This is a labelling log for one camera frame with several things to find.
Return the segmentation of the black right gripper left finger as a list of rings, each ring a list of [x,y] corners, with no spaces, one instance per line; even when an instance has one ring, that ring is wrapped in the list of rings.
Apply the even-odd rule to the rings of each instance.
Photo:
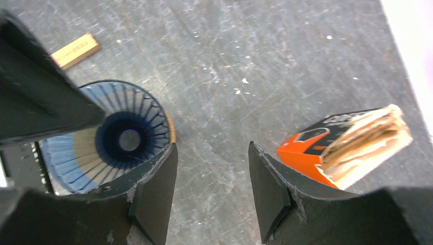
[[[1,189],[1,244],[165,244],[177,177],[171,143],[85,194]]]

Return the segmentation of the blue plastic coffee dripper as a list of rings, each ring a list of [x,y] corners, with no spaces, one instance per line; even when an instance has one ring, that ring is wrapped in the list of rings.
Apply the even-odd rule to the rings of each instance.
[[[102,124],[39,143],[51,179],[63,189],[86,193],[144,164],[170,143],[167,114],[143,88],[101,80],[80,91],[104,110]]]

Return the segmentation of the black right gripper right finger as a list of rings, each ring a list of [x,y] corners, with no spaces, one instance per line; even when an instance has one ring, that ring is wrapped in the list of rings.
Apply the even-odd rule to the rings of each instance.
[[[319,183],[250,142],[249,172],[263,244],[432,244],[432,188],[355,194]]]

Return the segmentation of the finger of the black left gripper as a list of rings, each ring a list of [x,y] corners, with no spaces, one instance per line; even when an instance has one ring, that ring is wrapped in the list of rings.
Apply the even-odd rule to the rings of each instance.
[[[104,118],[30,30],[1,9],[1,148],[98,126]]]

